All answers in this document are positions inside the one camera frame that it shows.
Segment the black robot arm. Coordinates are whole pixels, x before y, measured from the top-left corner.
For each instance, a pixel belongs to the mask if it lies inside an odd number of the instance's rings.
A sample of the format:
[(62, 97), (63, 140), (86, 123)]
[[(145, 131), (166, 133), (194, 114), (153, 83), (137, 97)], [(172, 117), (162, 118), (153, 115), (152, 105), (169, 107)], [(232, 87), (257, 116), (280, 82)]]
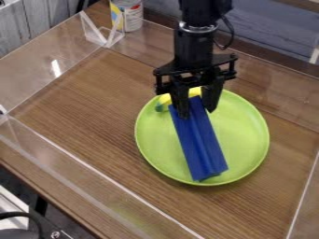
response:
[(189, 118), (189, 90), (200, 87), (202, 107), (216, 110), (222, 85), (234, 79), (234, 54), (213, 54), (234, 39), (234, 29), (225, 14), (233, 0), (178, 0), (180, 20), (173, 31), (173, 60), (153, 70), (156, 95), (168, 93), (182, 119)]

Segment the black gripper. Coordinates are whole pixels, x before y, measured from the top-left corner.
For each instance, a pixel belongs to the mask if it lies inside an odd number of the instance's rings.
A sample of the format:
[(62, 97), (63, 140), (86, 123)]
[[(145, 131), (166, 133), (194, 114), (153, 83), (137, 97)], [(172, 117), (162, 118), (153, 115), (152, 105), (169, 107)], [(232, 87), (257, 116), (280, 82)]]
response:
[(173, 108), (184, 120), (189, 117), (188, 87), (201, 86), (201, 103), (212, 113), (217, 107), (224, 80), (234, 78), (237, 56), (213, 54), (214, 31), (214, 25), (193, 27), (180, 22), (173, 31), (173, 60), (153, 70), (154, 92), (169, 92)]

